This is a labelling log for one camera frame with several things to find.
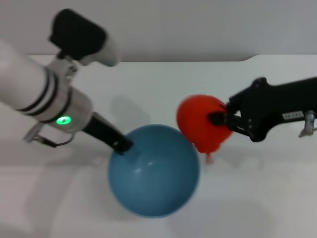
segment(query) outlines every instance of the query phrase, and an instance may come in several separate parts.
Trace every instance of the white table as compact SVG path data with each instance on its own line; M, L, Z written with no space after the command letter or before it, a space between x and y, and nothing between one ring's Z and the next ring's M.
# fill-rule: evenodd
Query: white table
M34 56L44 64L51 58ZM176 127L177 106L190 94L226 101L259 76L279 84L315 75L317 55L256 56L95 63L81 68L74 84L95 111L128 132L149 123ZM0 122L1 238L317 237L317 135L299 139L302 122L280 125L256 144L234 134L214 165L202 165L194 198L164 219L136 217L116 202L106 180L111 150L99 141L78 133L56 149L26 144L21 137L34 121L3 105Z

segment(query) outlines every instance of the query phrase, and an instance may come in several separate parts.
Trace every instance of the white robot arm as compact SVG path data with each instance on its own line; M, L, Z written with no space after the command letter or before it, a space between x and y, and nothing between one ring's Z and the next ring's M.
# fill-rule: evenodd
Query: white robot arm
M114 66L119 62L109 34L74 11L65 9L54 19L50 40L61 51L47 66L0 41L0 101L38 121L24 139L59 146L39 135L43 125L49 124L72 135L84 131L118 153L128 150L132 142L94 112L89 98L70 85L78 70L75 60L82 65L98 61Z

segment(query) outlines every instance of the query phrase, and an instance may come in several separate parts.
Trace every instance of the green indicator light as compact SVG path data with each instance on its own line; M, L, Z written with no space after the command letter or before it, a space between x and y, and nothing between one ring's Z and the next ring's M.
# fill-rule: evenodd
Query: green indicator light
M71 118L68 116L65 117L60 117L59 119L56 120L56 123L59 125L66 125L71 122Z

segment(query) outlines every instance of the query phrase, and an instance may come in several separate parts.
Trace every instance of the blue bowl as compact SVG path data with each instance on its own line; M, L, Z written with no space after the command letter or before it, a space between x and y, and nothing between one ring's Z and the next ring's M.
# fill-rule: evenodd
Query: blue bowl
M176 129L147 125L128 134L133 147L113 153L109 183L116 199L142 217L165 217L181 208L198 184L200 166L193 145Z

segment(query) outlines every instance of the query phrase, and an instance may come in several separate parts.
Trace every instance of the white wall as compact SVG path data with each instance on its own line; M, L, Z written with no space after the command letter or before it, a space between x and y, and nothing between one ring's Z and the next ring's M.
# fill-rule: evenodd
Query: white wall
M316 0L0 0L0 37L52 54L53 16L72 8L117 40L126 61L316 54Z

